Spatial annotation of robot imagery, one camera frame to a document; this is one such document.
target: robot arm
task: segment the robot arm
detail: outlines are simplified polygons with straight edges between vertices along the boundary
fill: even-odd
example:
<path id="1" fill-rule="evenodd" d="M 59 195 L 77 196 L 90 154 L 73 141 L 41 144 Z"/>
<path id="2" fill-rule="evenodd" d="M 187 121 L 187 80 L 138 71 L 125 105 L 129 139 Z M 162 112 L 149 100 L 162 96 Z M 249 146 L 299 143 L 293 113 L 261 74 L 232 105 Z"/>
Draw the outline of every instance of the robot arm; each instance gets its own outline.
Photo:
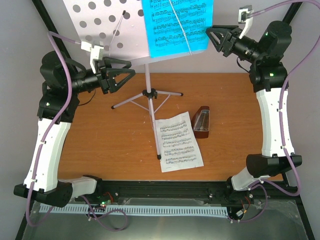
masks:
<path id="1" fill-rule="evenodd" d="M 239 11 L 239 22 L 246 23 L 246 14 L 252 13 L 250 7 Z M 287 77 L 287 70 L 280 62 L 291 43 L 291 27 L 282 21 L 269 24 L 259 42 L 248 38 L 238 26 L 214 25 L 206 30 L 218 52 L 225 57 L 237 55 L 240 60 L 251 63 L 249 78 L 259 102 L 262 118 L 263 145 L 262 154 L 250 154 L 246 158 L 246 167 L 229 179 L 233 190 L 245 191 L 257 180 L 283 174 L 291 169 L 285 156 L 280 133 L 279 99 L 281 88 Z M 284 91 L 283 116 L 285 148 L 291 155 L 294 165 L 302 163 L 302 157 L 295 155 L 291 143 L 287 117 L 287 91 Z"/>
<path id="2" fill-rule="evenodd" d="M 31 199 L 56 207 L 64 207 L 70 199 L 84 194 L 92 194 L 98 190 L 100 178 L 85 175 L 77 179 L 58 180 L 58 167 L 62 149 L 71 127 L 76 109 L 79 104 L 78 93 L 90 92 L 101 88 L 104 94 L 118 91 L 136 73 L 129 61 L 104 57 L 97 61 L 94 70 L 86 70 L 74 60 L 66 58 L 72 80 L 71 101 L 60 118 L 49 131 L 45 143 L 41 142 L 44 132 L 52 119 L 57 115 L 67 98 L 67 80 L 57 54 L 49 52 L 42 59 L 40 72 L 45 82 L 42 85 L 43 96 L 38 109 L 38 134 L 32 163 L 23 184 L 14 187 L 14 194 L 27 198 L 31 183 L 34 182 Z M 112 64 L 122 64 L 123 68 L 112 68 Z M 74 72 L 72 65 L 80 67 L 82 71 Z M 116 82 L 116 76 L 128 74 L 124 79 Z M 36 171 L 36 180 L 32 180 L 36 155 L 39 145 L 42 151 Z"/>

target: white ventilation strip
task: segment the white ventilation strip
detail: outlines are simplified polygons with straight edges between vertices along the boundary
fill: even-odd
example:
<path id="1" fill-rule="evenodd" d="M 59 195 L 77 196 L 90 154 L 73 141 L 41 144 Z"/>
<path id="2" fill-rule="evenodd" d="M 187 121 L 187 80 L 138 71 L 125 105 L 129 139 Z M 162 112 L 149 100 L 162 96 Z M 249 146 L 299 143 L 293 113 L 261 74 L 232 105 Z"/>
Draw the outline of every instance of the white ventilation strip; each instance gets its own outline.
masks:
<path id="1" fill-rule="evenodd" d="M 46 213 L 50 206 L 40 205 L 40 213 Z M 228 216 L 227 208 L 222 206 L 132 206 L 132 205 L 108 205 L 106 209 L 95 209 L 95 213 L 107 213 L 111 210 L 123 210 L 128 216 L 172 217 L 172 216 L 199 216 L 225 218 Z M 54 207 L 51 213 L 59 214 L 87 214 L 86 204 L 68 204 L 65 207 Z M 121 212 L 113 212 L 111 215 L 122 215 Z"/>

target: black frame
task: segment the black frame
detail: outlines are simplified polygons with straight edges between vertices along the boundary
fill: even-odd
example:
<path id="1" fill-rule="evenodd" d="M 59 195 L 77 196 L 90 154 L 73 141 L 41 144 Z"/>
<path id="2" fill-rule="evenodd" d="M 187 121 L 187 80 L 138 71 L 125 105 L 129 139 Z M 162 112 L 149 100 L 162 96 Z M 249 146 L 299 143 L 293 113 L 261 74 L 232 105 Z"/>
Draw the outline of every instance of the black frame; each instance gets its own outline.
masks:
<path id="1" fill-rule="evenodd" d="M 58 33 L 54 23 L 52 22 L 44 4 L 41 0 L 32 0 L 36 9 L 38 10 L 43 22 L 47 26 L 49 31 Z M 293 3 L 287 14 L 285 15 L 283 21 L 290 23 L 297 11 L 299 10 L 301 3 Z M 59 49 L 66 53 L 70 57 L 68 50 L 62 40 L 55 39 Z M 279 185 L 286 189 L 287 191 L 294 191 L 296 188 L 289 187 L 287 185 L 286 175 L 283 174 L 283 182 Z M 100 182 L 101 187 L 104 192 L 110 192 L 114 197 L 114 201 L 118 202 L 125 198 L 171 198 L 171 199 L 195 199 L 201 200 L 205 203 L 210 204 L 220 204 L 223 207 L 227 207 L 228 210 L 232 208 L 241 208 L 240 202 L 229 202 L 225 196 L 224 192 L 226 190 L 226 182 L 223 181 L 107 181 L 104 180 Z M 264 187 L 270 196 L 271 200 L 294 200 L 297 204 L 300 217 L 303 222 L 304 229 L 306 231 L 307 237 L 310 240 L 314 240 L 314 234 L 311 229 L 304 205 L 300 196 L 292 197 L 288 196 L 279 190 L 277 190 L 272 185 L 267 183 Z M 253 194 L 252 201 L 254 199 L 264 199 L 265 194 L 262 189 L 256 188 L 251 191 Z M 92 204 L 99 204 L 101 200 L 97 198 L 97 195 L 91 194 L 87 195 L 89 201 Z M 20 228 L 16 235 L 16 240 L 21 240 L 23 238 L 25 229 L 27 227 L 26 215 L 24 215 Z"/>

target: wooden table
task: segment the wooden table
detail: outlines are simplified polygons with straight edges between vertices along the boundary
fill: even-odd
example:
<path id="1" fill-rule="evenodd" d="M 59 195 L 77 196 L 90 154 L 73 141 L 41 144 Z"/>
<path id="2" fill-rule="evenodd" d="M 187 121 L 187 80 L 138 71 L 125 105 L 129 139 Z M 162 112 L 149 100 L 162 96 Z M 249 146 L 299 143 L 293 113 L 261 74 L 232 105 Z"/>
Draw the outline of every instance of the wooden table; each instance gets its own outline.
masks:
<path id="1" fill-rule="evenodd" d="M 246 166 L 248 154 L 261 153 L 262 123 L 256 95 L 247 74 L 153 73 L 152 87 L 182 92 L 171 96 L 155 114 L 167 119 L 200 106 L 210 106 L 209 138 L 198 139 L 203 167 L 162 173 L 148 112 L 133 103 L 111 106 L 145 89 L 144 74 L 137 74 L 118 92 L 79 106 L 63 148 L 58 177 L 94 175 L 104 180 L 225 181 Z M 81 103 L 93 93 L 81 93 Z M 154 101 L 155 109 L 166 96 Z M 137 103 L 148 107 L 145 97 Z"/>

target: white sheet music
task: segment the white sheet music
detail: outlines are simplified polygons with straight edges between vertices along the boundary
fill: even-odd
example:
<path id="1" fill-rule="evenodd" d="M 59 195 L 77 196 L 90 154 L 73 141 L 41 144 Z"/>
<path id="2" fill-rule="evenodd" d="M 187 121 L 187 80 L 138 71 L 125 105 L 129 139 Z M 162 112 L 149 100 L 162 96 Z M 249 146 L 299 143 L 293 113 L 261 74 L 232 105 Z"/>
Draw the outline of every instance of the white sheet music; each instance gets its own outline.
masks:
<path id="1" fill-rule="evenodd" d="M 189 112 L 155 123 L 163 173 L 204 166 Z"/>

